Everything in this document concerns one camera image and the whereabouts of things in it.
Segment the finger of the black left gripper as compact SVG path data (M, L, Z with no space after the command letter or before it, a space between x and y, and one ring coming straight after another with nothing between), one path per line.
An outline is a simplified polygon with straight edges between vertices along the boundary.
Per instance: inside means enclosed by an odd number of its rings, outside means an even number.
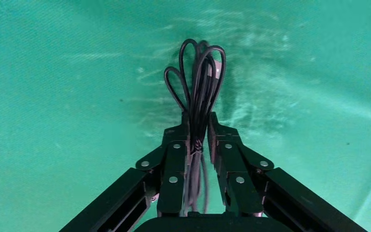
M292 175L245 146L237 129L208 121L211 162L238 232L361 232L363 228Z
M161 217L184 215L188 116L164 130L161 145L86 206L63 232L162 232Z

